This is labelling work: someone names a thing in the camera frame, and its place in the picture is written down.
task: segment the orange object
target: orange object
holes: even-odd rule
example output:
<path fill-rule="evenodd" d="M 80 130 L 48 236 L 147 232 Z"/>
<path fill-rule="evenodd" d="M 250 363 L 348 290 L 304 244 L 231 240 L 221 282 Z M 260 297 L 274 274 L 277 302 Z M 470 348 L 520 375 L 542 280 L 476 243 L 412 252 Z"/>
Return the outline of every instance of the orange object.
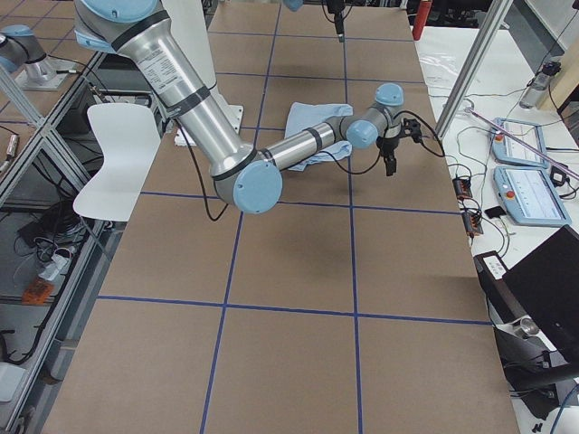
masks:
<path fill-rule="evenodd" d="M 22 294 L 23 305 L 42 306 L 51 295 L 54 285 L 43 278 L 35 278 Z"/>
<path fill-rule="evenodd" d="M 418 5 L 418 13 L 414 18 L 413 38 L 419 41 L 422 36 L 422 30 L 428 20 L 428 14 L 431 12 L 432 0 L 422 0 Z"/>

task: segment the light blue joint cap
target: light blue joint cap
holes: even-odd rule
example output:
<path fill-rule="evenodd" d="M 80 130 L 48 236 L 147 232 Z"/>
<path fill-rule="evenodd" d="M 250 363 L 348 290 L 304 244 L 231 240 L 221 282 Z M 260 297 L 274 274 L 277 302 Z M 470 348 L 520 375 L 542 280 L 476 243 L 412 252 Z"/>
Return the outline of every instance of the light blue joint cap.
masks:
<path fill-rule="evenodd" d="M 18 67 L 14 63 L 6 59 L 6 57 L 2 56 L 0 56 L 0 66 L 4 66 L 4 68 L 10 73 L 18 69 Z"/>
<path fill-rule="evenodd" d="M 74 32 L 76 33 L 76 42 L 78 42 L 80 46 L 88 48 L 89 50 L 94 50 L 95 52 L 116 53 L 108 42 L 76 30 Z"/>
<path fill-rule="evenodd" d="M 296 12 L 304 5 L 304 0 L 283 0 L 283 4 L 285 4 L 291 12 Z"/>
<path fill-rule="evenodd" d="M 237 176 L 233 201 L 243 212 L 266 212 L 280 199 L 281 187 L 281 173 L 275 164 L 263 160 L 254 161 Z"/>
<path fill-rule="evenodd" d="M 378 139 L 378 130 L 372 122 L 357 120 L 346 131 L 346 139 L 357 149 L 366 149 Z"/>
<path fill-rule="evenodd" d="M 91 12 L 113 23 L 136 23 L 151 15 L 157 0 L 81 0 Z"/>
<path fill-rule="evenodd" d="M 395 83 L 386 83 L 378 88 L 375 95 L 375 101 L 391 107 L 404 105 L 404 91 Z"/>
<path fill-rule="evenodd" d="M 34 33 L 32 30 L 30 30 L 30 27 L 24 24 L 8 25 L 2 29 L 2 33 L 13 38 L 18 36 L 34 36 Z"/>

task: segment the blue cloth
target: blue cloth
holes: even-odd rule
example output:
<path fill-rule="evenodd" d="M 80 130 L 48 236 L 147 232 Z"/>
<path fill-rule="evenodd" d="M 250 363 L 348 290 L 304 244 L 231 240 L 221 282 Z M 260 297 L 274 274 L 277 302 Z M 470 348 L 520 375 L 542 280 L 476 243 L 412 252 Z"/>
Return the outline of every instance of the blue cloth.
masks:
<path fill-rule="evenodd" d="M 293 136 L 305 128 L 313 127 L 332 116 L 350 116 L 354 113 L 352 106 L 347 104 L 321 104 L 312 106 L 294 102 L 289 109 L 288 122 L 286 124 L 285 137 Z M 332 146 L 328 146 L 324 151 L 329 152 L 336 160 L 341 160 L 352 154 L 352 145 L 349 142 L 341 141 Z M 307 165 L 323 163 L 325 161 L 334 161 L 327 154 L 315 154 L 307 160 L 289 167 L 289 170 L 303 172 Z"/>

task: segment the white chair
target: white chair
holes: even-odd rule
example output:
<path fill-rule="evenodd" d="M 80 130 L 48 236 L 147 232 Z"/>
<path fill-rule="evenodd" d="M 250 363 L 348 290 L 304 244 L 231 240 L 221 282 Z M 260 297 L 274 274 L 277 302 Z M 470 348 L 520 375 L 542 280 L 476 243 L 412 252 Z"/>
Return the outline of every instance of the white chair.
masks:
<path fill-rule="evenodd" d="M 143 106 L 98 104 L 89 108 L 88 115 L 103 164 L 76 196 L 72 208 L 103 254 L 111 259 L 84 217 L 128 222 L 161 139 L 153 113 Z"/>

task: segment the white table surface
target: white table surface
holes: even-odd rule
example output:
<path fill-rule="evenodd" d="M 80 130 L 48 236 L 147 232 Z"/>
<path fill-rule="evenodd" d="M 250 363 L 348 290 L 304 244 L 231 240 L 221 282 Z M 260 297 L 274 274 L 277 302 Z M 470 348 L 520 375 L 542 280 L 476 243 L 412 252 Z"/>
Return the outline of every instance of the white table surface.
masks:
<path fill-rule="evenodd" d="M 477 30 L 473 29 L 426 27 L 422 33 L 421 40 L 416 43 L 416 49 L 419 56 L 421 56 L 421 65 L 426 82 L 429 85 L 432 109 L 437 118 L 447 100 L 440 96 L 448 96 L 450 94 L 451 86 L 456 78 L 456 73 L 447 72 L 444 66 L 449 70 L 454 67 L 455 71 L 458 72 L 467 57 L 476 34 Z M 429 57 L 434 61 L 441 61 L 441 66 L 435 68 L 426 66 L 422 59 L 428 61 Z M 541 125 L 555 122 L 559 119 L 555 109 L 553 111 L 540 111 L 535 108 L 522 109 L 517 104 L 522 94 L 522 89 L 525 88 L 533 75 L 534 72 L 529 68 L 510 33 L 507 30 L 500 30 L 487 56 L 481 63 L 476 78 L 467 94 L 502 95 L 508 94 L 513 90 L 521 90 L 510 96 L 469 96 L 469 98 L 474 102 L 475 110 L 486 118 L 505 118 L 508 115 L 509 118 L 535 122 Z M 483 166 L 459 154 L 456 136 L 466 127 L 488 129 L 488 126 L 483 122 L 462 112 L 452 122 L 449 132 L 443 139 L 443 144 L 447 155 L 455 156 L 460 163 L 470 167 L 473 174 L 478 174 L 483 171 Z M 545 126 L 543 127 L 543 132 L 547 147 L 577 148 L 563 122 Z M 463 154 L 481 161 L 487 161 L 490 146 L 489 134 L 478 129 L 470 129 L 460 135 L 460 146 Z M 576 172 L 579 171 L 579 153 L 549 152 L 548 154 L 557 161 L 569 165 Z M 452 158 L 447 158 L 447 160 L 449 164 L 455 162 Z M 471 190 L 475 199 L 482 204 L 483 210 L 501 204 L 492 181 L 492 169 L 496 166 L 497 163 L 491 156 L 488 160 L 489 170 L 484 185 L 482 176 L 475 176 L 472 180 Z M 450 170 L 454 175 L 455 167 L 451 167 Z M 464 169 L 459 171 L 459 175 L 465 175 L 466 173 Z M 572 185 L 577 184 L 575 180 L 572 180 Z M 561 189 L 561 193 L 566 193 L 566 190 Z M 564 205 L 573 221 L 573 228 L 579 231 L 579 199 L 564 201 Z M 515 265 L 556 231 L 556 228 L 516 225 L 509 217 L 503 217 L 502 221 L 510 233 L 510 247 L 503 258 L 508 267 Z M 482 227 L 484 235 L 475 237 L 472 242 L 473 255 L 489 250 L 498 250 L 501 246 L 502 238 L 498 231 L 486 222 L 482 223 Z M 531 432 L 535 424 L 542 421 L 532 416 L 521 400 L 514 399 L 513 406 L 515 407 L 517 421 L 522 433 Z M 549 432 L 556 413 L 557 409 L 551 412 L 547 421 L 544 422 L 542 432 Z M 577 427 L 579 427 L 579 408 L 567 408 L 558 422 L 555 433 L 576 434 Z"/>

